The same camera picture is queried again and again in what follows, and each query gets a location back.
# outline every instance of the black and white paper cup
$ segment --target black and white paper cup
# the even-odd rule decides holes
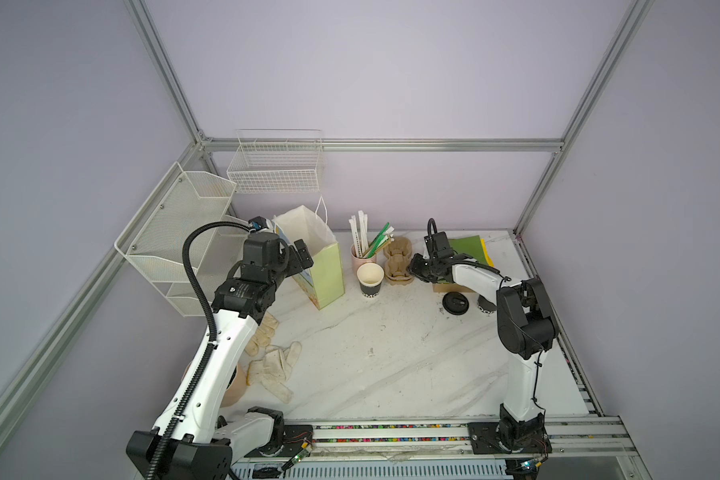
[[[384,280],[384,269],[379,264],[362,264],[357,275],[364,296],[372,298],[378,295]]]

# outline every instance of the robotic arm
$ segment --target robotic arm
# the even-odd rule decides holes
[[[208,302],[192,266],[187,265],[189,245],[195,236],[213,226],[254,231],[243,245],[242,260],[216,289],[206,312],[206,319],[212,316],[207,319],[207,343],[200,345],[179,389],[152,430],[136,431],[128,442],[127,455],[149,480],[226,478],[232,464],[254,448],[274,454],[282,446],[281,412],[251,408],[231,424],[218,422],[216,415],[243,349],[275,301],[275,291],[285,278],[311,267],[312,257],[303,240],[292,246],[286,244],[277,234],[266,231],[266,221],[260,217],[251,220],[250,226],[231,222],[202,226],[184,244],[184,267],[204,308]],[[238,270],[240,277],[234,277]]]
[[[456,254],[433,219],[427,233],[429,258],[415,254],[408,272],[424,282],[446,280],[466,286],[497,307],[499,339],[510,354],[509,386],[495,440],[500,450],[517,452],[544,434],[544,409],[537,404],[536,384],[559,332],[547,291],[538,278],[512,279],[466,254]]]

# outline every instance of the paper bag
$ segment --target paper bag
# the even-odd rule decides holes
[[[304,240],[315,264],[293,276],[318,310],[344,295],[344,275],[336,236],[320,216],[298,206],[275,216],[275,232],[288,244]]]

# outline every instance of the white mesh organizer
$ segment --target white mesh organizer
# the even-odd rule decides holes
[[[320,130],[238,130],[227,176],[239,194],[320,191],[326,160]]]
[[[167,192],[153,192],[157,203],[135,232],[129,225],[115,248],[184,316],[202,316],[181,260],[184,240],[199,226],[219,220],[248,222],[228,215],[235,183],[203,171],[184,171],[174,164],[166,174],[176,177]],[[221,227],[203,232],[192,242],[190,262],[208,301],[242,256],[248,232]]]

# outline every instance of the bag handle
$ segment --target bag handle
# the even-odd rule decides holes
[[[317,210],[320,208],[320,204],[322,204],[322,208],[326,211],[326,226],[328,226],[328,207],[326,206],[326,200],[322,197],[322,194],[320,194],[320,200],[317,202],[317,206],[315,207],[315,215],[320,216],[317,213]]]

